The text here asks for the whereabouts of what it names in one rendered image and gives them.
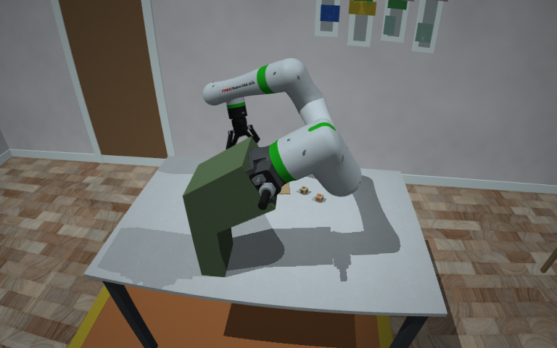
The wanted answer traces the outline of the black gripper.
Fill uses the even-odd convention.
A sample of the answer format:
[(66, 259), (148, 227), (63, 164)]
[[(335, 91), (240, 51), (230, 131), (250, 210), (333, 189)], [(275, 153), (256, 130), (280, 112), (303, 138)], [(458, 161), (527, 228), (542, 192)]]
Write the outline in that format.
[[(247, 136), (248, 138), (251, 136), (254, 139), (254, 141), (256, 142), (256, 144), (259, 142), (260, 138), (256, 134), (255, 130), (253, 129), (253, 126), (252, 125), (247, 126), (247, 119), (246, 118), (242, 118), (242, 119), (238, 119), (238, 120), (232, 120), (231, 122), (232, 122), (232, 126), (233, 126), (234, 129), (228, 131), (228, 140), (227, 140), (227, 144), (226, 144), (226, 149), (235, 145), (236, 142), (238, 141), (238, 138), (242, 137), (242, 136)], [(249, 129), (249, 131), (251, 132), (252, 135), (247, 131), (248, 129)], [(235, 132), (235, 134), (234, 134), (234, 132)], [(234, 139), (233, 139), (233, 134), (234, 134)]]

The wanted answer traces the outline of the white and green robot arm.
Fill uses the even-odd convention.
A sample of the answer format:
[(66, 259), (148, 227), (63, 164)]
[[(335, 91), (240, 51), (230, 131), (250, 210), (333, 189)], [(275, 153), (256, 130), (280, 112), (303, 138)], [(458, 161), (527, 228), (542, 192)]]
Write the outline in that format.
[(325, 96), (298, 59), (283, 59), (236, 78), (208, 83), (202, 95), (213, 106), (226, 102), (229, 119), (238, 120), (247, 116), (245, 96), (281, 92), (293, 101), (305, 126), (270, 146), (249, 151), (246, 173), (261, 195), (259, 209), (265, 210), (283, 185), (310, 174), (334, 196), (354, 193), (362, 178), (360, 167), (333, 125)]

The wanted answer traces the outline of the tan flat mat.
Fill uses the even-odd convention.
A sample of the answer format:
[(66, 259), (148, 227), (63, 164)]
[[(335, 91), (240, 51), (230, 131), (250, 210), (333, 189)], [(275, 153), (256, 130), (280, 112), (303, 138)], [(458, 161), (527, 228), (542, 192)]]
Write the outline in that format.
[(281, 187), (281, 192), (279, 194), (290, 194), (289, 183), (286, 183)]

